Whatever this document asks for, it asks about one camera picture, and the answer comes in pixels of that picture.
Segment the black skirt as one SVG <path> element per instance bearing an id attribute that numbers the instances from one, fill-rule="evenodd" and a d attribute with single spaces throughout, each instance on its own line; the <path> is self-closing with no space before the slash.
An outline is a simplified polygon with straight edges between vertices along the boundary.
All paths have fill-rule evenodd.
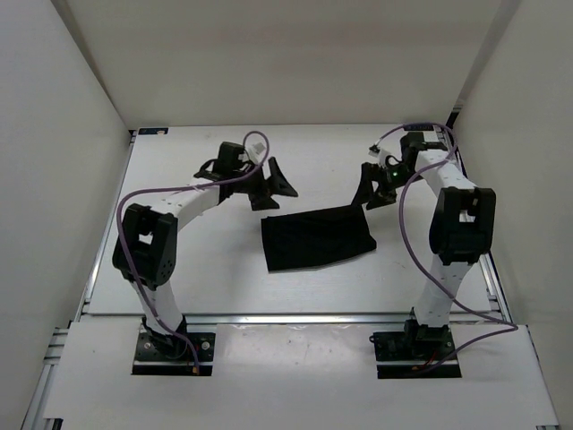
<path id="1" fill-rule="evenodd" d="M 270 272 L 328 266 L 377 249 L 363 208 L 353 205 L 267 217 L 261 241 Z"/>

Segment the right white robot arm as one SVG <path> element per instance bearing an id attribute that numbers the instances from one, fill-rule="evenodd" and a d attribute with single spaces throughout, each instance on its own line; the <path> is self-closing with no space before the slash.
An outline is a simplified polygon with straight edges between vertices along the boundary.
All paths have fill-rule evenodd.
<path id="1" fill-rule="evenodd" d="M 423 180 L 437 198 L 429 229 L 431 268 L 402 336 L 403 350 L 421 358 L 446 341 L 449 314 L 462 280 L 492 246 L 496 194 L 467 179 L 443 142 L 428 142 L 421 132 L 400 140 L 401 157 L 379 150 L 364 162 L 354 205 L 372 210 L 393 203 L 403 212 L 408 187 Z"/>

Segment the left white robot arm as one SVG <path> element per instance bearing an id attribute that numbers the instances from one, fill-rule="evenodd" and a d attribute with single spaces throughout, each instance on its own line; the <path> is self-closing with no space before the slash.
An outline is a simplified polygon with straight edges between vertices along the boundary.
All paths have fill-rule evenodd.
<path id="1" fill-rule="evenodd" d="M 247 195 L 253 211 L 278 209 L 277 195 L 298 195 L 264 144 L 222 142 L 217 157 L 203 163 L 188 185 L 166 190 L 164 198 L 152 205 L 134 202 L 119 212 L 112 264 L 140 299 L 142 325 L 151 344 L 168 358 L 195 350 L 170 284 L 178 234 L 205 211 L 239 193 Z"/>

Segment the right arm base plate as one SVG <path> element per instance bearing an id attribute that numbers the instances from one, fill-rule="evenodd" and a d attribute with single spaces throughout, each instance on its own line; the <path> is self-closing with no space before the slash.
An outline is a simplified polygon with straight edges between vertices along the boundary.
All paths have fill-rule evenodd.
<path id="1" fill-rule="evenodd" d="M 445 340 L 440 341 L 410 340 L 403 331 L 376 331 L 369 341 L 374 346 L 377 377 L 381 380 L 462 377 L 456 356 L 435 370 L 428 370 L 454 351 L 451 331 L 448 331 Z"/>

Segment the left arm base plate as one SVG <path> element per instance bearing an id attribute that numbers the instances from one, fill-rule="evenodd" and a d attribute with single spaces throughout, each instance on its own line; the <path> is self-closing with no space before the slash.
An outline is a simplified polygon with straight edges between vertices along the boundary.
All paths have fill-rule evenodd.
<path id="1" fill-rule="evenodd" d="M 154 376 L 212 376 L 216 333 L 192 331 L 187 333 L 199 364 L 186 342 L 153 340 L 140 328 L 133 355 L 132 375 Z"/>

